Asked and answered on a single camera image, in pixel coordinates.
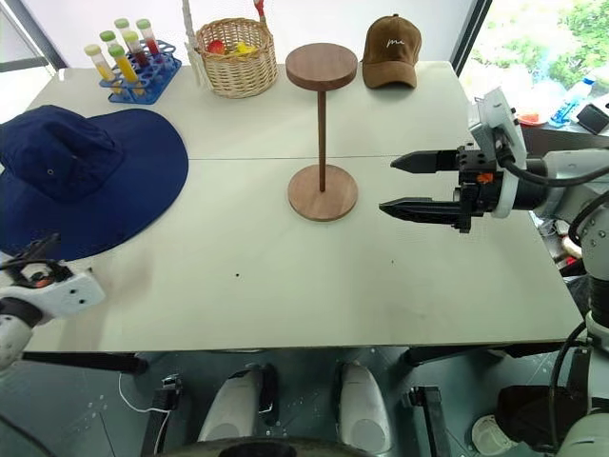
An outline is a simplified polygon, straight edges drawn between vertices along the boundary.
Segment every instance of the test tube rack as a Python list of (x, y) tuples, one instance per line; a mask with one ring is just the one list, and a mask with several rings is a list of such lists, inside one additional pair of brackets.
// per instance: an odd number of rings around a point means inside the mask
[(173, 57), (175, 46), (165, 41), (157, 40), (160, 53), (153, 55), (148, 50), (144, 40), (141, 40), (140, 43), (142, 48), (144, 48), (148, 60), (146, 67), (140, 67), (135, 58), (130, 53), (127, 54), (131, 66), (140, 78), (138, 83), (128, 83), (117, 66), (112, 69), (116, 75), (113, 81), (101, 80), (99, 82), (102, 88), (112, 90), (112, 93), (108, 97), (111, 103), (152, 105), (159, 99), (163, 90), (165, 90), (171, 81), (171, 78), (182, 66), (182, 61)]

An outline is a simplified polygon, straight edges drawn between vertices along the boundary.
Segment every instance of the plastic bottle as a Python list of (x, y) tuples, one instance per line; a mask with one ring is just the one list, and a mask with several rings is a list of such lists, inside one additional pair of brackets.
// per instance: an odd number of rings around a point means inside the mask
[(581, 104), (581, 102), (590, 95), (594, 79), (585, 77), (573, 86), (562, 99), (560, 108), (550, 118), (548, 123), (553, 127), (562, 127), (570, 122), (573, 111)]

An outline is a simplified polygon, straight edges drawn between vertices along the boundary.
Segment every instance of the hat brim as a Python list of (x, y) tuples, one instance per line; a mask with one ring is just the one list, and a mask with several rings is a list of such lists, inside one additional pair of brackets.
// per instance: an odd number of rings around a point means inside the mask
[(397, 60), (378, 64), (363, 64), (363, 82), (371, 89), (390, 83), (404, 83), (411, 88), (417, 87), (415, 68)]
[(54, 258), (75, 260), (124, 243), (173, 203), (187, 179), (182, 138), (161, 115), (126, 109), (89, 121), (120, 142), (125, 159), (98, 190), (57, 202), (13, 176), (0, 175), (0, 249), (15, 255), (34, 240), (61, 235)]

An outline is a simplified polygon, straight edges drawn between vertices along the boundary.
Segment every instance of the wooden stand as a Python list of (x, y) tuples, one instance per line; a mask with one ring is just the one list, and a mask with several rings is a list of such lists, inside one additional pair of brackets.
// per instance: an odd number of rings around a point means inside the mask
[(317, 91), (319, 165), (301, 169), (287, 188), (290, 205), (313, 221), (340, 219), (358, 199), (358, 187), (351, 175), (325, 164), (325, 93), (353, 81), (357, 66), (353, 52), (327, 43), (302, 46), (285, 59), (289, 80), (300, 88)]

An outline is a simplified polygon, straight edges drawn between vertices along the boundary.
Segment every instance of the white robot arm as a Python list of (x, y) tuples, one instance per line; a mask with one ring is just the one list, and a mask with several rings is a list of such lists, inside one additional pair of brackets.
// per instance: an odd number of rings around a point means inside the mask
[[(26, 251), (0, 265), (13, 281), (0, 288), (0, 370), (18, 360), (33, 329), (96, 305), (106, 297), (90, 271), (73, 273), (59, 262), (46, 260), (45, 252), (59, 241), (58, 235), (32, 243)], [(26, 276), (28, 265), (43, 266)]]
[(518, 121), (501, 90), (487, 94), (478, 109), (479, 119), (470, 132), (479, 149), (471, 144), (412, 152), (391, 164), (412, 173), (458, 171), (453, 201), (402, 198), (380, 209), (406, 221), (451, 225), (463, 233), (470, 231), (472, 217), (490, 212), (504, 218), (512, 209), (533, 210), (571, 225), (569, 237), (581, 246), (592, 278), (585, 319), (591, 349), (590, 415), (573, 426), (560, 456), (609, 455), (609, 414), (604, 412), (609, 410), (609, 149), (561, 150), (527, 158)]

